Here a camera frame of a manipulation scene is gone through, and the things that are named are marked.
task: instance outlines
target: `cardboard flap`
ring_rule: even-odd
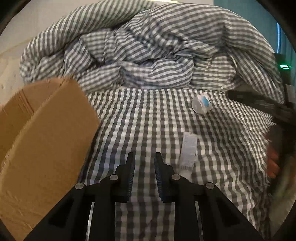
[[[24,125],[0,173],[0,218],[17,241],[75,185],[98,126],[74,80],[65,80]]]
[[[20,130],[61,84],[61,79],[52,79],[27,85],[2,107],[0,110],[0,166]]]

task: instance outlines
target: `white tag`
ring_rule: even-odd
[[[197,158],[196,150],[197,135],[190,132],[184,132],[178,173],[189,181],[191,181],[192,168]]]
[[[183,133],[180,166],[192,167],[196,161],[197,135],[190,132]]]

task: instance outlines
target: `white wall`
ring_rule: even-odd
[[[0,35],[0,54],[24,41],[28,42],[75,8],[93,2],[96,0],[31,0]],[[182,2],[213,4],[213,0],[183,0]]]

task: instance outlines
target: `metal screw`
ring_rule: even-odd
[[[173,174],[173,175],[172,175],[172,179],[173,179],[173,180],[180,180],[180,178],[181,178],[181,177],[180,177],[179,174]]]
[[[207,189],[214,189],[215,184],[214,184],[214,183],[206,183],[205,187],[206,187]]]
[[[75,188],[76,189],[82,189],[84,187],[84,184],[83,183],[77,183],[76,185],[75,185]]]
[[[118,176],[114,174],[114,175],[111,175],[109,178],[111,181],[116,181],[118,179]]]

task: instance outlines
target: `gingham bedsheet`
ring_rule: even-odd
[[[20,73],[26,83],[72,75],[98,111],[102,125],[82,170],[86,184],[135,153],[131,200],[116,204],[117,240],[173,240],[174,205],[160,202],[153,155],[160,151],[175,168],[185,131],[198,135],[193,181],[216,183],[268,233],[263,134],[271,117],[224,93],[246,83],[278,102],[284,95],[271,46],[245,19],[209,5],[102,1],[36,36]],[[190,104],[202,91],[213,104],[206,115]]]
[[[192,180],[215,183],[261,232],[268,230],[266,144],[271,116],[218,91],[207,91],[213,109],[191,108],[198,90],[117,89],[88,96],[102,123],[92,143],[82,180],[89,185],[114,173],[128,152],[136,157],[131,200],[116,204],[117,240],[173,240],[174,204],[158,196],[154,154],[175,169],[183,132],[198,135]]]

